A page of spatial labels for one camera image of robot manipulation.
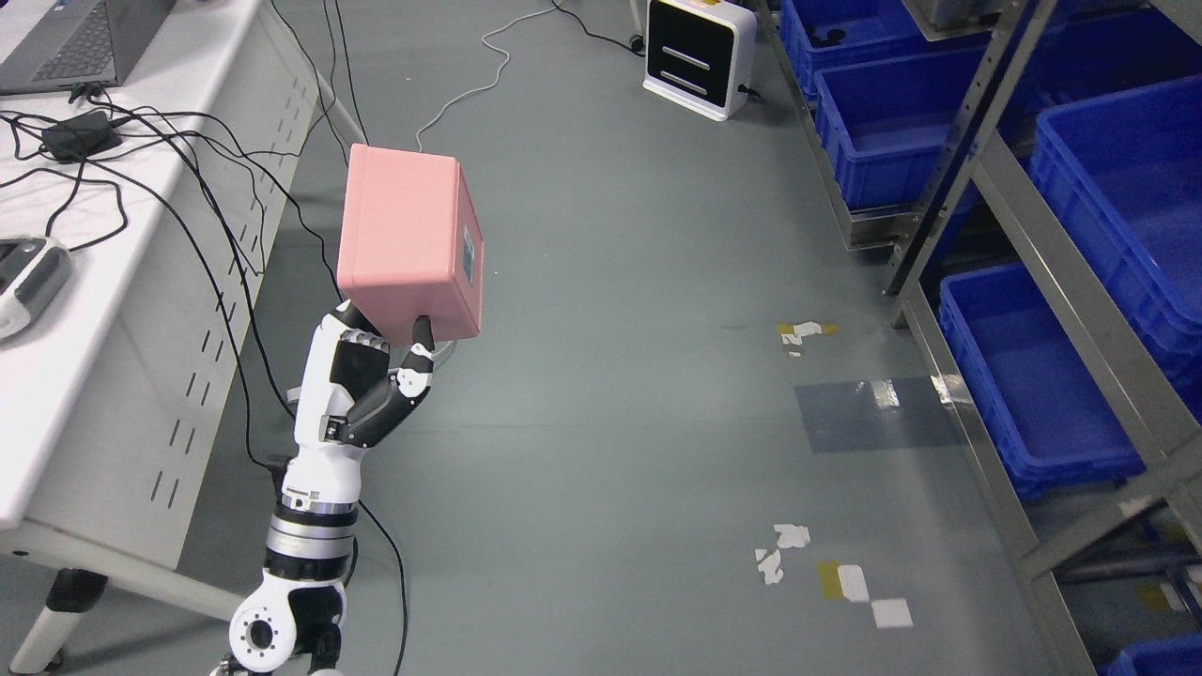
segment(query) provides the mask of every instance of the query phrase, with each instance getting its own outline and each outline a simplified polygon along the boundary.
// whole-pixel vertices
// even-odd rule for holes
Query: paper scrap
[[[864,580],[864,569],[858,565],[839,567],[839,586],[843,587],[843,598],[851,603],[868,603],[868,582]]]
[[[877,629],[914,627],[910,617],[910,604],[905,599],[883,599],[873,601],[873,618]]]
[[[776,550],[764,557],[763,561],[756,565],[756,570],[763,573],[764,585],[775,585],[776,582],[780,582],[780,580],[785,577],[785,571],[780,569],[780,550]]]
[[[775,523],[773,530],[779,533],[776,546],[783,550],[799,550],[810,544],[810,529],[792,523]]]
[[[838,332],[838,325],[821,324],[817,321],[776,325],[776,333],[780,334],[780,343],[785,346],[785,354],[795,358],[801,357],[803,354],[802,338],[808,336],[829,336]]]

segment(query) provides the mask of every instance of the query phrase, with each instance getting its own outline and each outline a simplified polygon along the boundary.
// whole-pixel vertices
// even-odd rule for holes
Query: robotic arm
[[[234,612],[232,652],[210,676],[269,675],[297,654],[311,656],[313,676],[340,675],[359,463],[426,399],[433,350],[430,320],[419,316],[412,346],[389,370],[388,344],[350,301],[322,318],[300,384],[299,453],[276,476],[263,582]]]

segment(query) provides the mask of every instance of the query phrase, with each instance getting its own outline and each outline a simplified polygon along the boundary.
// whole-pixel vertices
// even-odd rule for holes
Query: label on box
[[[463,229],[463,272],[468,275],[468,284],[476,285],[476,244],[471,241],[471,230]]]

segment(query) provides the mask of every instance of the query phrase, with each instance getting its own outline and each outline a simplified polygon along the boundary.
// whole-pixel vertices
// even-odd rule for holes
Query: white speaker
[[[755,31],[755,13],[733,2],[649,0],[643,88],[727,119],[748,100]]]

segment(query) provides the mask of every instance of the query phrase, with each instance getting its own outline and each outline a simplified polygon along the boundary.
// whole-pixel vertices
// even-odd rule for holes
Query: white device
[[[71,256],[54,239],[0,239],[0,339],[32,324],[69,277]]]
[[[748,100],[755,12],[722,0],[649,0],[643,88],[714,120]]]

